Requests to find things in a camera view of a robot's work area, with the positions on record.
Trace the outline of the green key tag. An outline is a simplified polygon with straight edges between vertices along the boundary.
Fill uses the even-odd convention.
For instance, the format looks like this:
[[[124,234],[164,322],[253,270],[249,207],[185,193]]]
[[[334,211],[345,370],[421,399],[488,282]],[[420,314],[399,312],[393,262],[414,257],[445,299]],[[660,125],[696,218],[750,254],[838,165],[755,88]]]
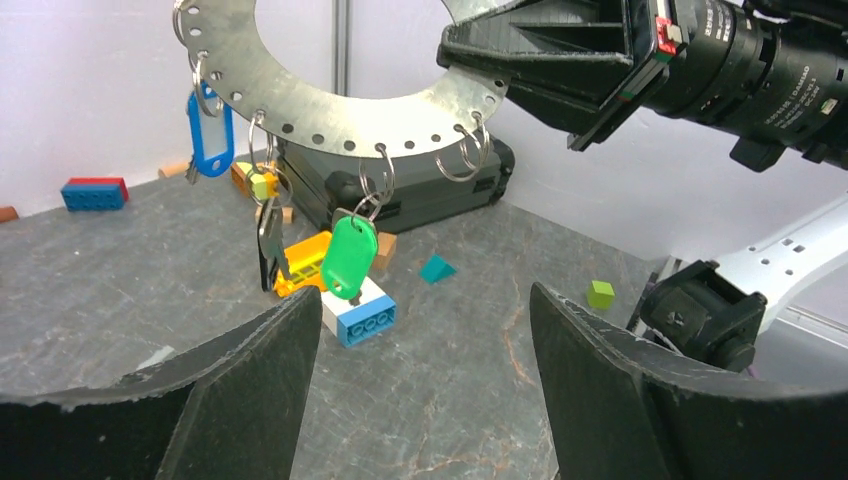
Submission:
[[[395,190],[395,167],[382,143],[375,149],[388,162],[384,172],[385,188],[372,190],[364,163],[359,161],[359,179],[364,197],[352,210],[338,208],[334,212],[331,239],[320,275],[328,291],[345,301],[360,295],[378,251],[377,229],[373,223],[383,206],[389,203]]]

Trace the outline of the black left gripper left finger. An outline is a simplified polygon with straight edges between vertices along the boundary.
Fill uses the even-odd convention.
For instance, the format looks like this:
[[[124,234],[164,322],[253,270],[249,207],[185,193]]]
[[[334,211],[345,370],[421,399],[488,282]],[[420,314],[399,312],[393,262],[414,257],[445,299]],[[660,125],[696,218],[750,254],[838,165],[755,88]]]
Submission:
[[[5,479],[286,479],[322,330],[309,287],[102,388],[1,398]]]

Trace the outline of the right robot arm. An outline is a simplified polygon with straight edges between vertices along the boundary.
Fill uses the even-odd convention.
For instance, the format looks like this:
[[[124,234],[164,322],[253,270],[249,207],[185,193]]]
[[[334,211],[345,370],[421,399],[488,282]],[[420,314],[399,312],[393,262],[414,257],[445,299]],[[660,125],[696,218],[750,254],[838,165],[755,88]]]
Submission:
[[[847,261],[843,1],[513,1],[448,26],[437,59],[567,133],[511,134],[513,203],[677,256],[634,321],[686,356],[745,369]]]

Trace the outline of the blue key tag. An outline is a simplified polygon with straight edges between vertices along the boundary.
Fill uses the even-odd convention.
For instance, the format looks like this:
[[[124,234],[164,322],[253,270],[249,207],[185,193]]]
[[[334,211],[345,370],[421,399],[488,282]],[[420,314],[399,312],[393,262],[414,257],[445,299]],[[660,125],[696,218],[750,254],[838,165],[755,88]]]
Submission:
[[[186,179],[195,184],[201,177],[223,175],[235,158],[231,107],[201,82],[199,90],[190,94],[186,112],[193,148]]]

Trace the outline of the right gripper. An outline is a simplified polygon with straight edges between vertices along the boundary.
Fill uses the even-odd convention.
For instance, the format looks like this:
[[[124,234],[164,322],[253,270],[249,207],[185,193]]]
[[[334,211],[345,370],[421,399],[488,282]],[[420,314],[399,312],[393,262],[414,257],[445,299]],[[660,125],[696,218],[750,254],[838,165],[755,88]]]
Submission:
[[[511,1],[445,27],[436,58],[508,77],[577,151],[640,107],[749,133],[749,15],[727,1]]]

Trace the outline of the perforated metal ring plate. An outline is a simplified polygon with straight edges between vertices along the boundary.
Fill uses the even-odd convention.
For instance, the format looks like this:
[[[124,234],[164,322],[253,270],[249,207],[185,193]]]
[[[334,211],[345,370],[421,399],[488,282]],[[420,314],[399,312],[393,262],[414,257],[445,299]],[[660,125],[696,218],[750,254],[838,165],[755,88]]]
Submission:
[[[427,88],[386,99],[345,97],[287,70],[260,38],[253,1],[177,1],[172,25],[199,79],[246,120],[330,154],[394,158],[456,144],[497,111],[509,82],[450,66]]]

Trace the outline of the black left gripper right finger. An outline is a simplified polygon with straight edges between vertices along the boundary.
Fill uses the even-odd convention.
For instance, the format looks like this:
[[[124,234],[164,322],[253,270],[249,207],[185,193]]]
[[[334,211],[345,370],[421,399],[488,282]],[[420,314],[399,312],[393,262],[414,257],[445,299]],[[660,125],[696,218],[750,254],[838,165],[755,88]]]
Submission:
[[[541,283],[534,352],[564,479],[843,479],[847,391],[667,350]]]

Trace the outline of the silver key with ring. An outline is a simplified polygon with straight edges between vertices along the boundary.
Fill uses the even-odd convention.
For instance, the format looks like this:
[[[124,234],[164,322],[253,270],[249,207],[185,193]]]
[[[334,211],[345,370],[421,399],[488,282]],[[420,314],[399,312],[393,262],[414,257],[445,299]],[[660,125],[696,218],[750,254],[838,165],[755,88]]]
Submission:
[[[260,200],[254,194],[252,188],[248,188],[250,197],[260,207],[259,217],[256,220],[256,238],[261,288],[264,292],[271,292],[280,272],[283,272],[285,277],[290,274],[289,262],[284,253],[282,218],[283,208],[289,205],[293,193],[291,192],[291,181],[277,165],[274,154],[274,135],[263,126],[265,117],[266,112],[264,110],[255,110],[250,119],[248,152],[251,170],[248,172],[247,178],[272,173],[278,182],[278,186],[284,190],[283,194]],[[262,163],[257,161],[254,148],[255,134],[259,129],[266,134],[266,158]]]

